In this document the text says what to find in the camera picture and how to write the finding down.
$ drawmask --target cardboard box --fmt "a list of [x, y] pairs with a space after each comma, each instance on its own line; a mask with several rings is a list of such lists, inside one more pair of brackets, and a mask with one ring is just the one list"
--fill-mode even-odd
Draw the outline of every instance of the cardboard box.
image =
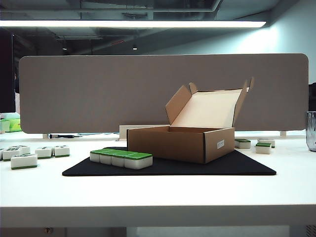
[[232, 126], [250, 89], [247, 81], [243, 88], [217, 91], [189, 85], [191, 91], [183, 85], [166, 105], [170, 126], [127, 131], [129, 151], [206, 164], [234, 150]]

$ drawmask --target glass cup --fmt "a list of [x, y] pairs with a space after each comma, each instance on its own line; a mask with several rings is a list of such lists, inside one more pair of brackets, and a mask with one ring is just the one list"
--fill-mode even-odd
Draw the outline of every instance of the glass cup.
[[316, 111], [307, 112], [306, 143], [310, 151], [316, 152]]

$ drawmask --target ceiling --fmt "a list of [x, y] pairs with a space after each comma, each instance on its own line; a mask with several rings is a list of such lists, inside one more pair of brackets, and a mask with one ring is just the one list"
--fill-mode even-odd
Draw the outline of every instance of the ceiling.
[[[236, 20], [269, 21], [285, 0], [1, 0], [1, 20]], [[214, 29], [9, 28], [16, 57], [141, 54], [230, 33]], [[139, 50], [132, 50], [137, 43]]]

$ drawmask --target wall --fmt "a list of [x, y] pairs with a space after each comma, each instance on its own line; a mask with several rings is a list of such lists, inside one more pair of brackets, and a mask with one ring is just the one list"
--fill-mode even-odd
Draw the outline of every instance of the wall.
[[316, 82], [316, 1], [300, 0], [270, 27], [198, 40], [148, 54], [304, 53]]

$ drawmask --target white desk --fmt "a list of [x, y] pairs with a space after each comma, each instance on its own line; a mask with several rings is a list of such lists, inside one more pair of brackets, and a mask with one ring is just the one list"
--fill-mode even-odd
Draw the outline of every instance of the white desk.
[[2, 134], [1, 147], [66, 144], [71, 156], [22, 170], [0, 162], [2, 227], [316, 224], [316, 153], [303, 138], [277, 140], [271, 155], [241, 150], [275, 176], [64, 177], [90, 150], [126, 143], [18, 135]]

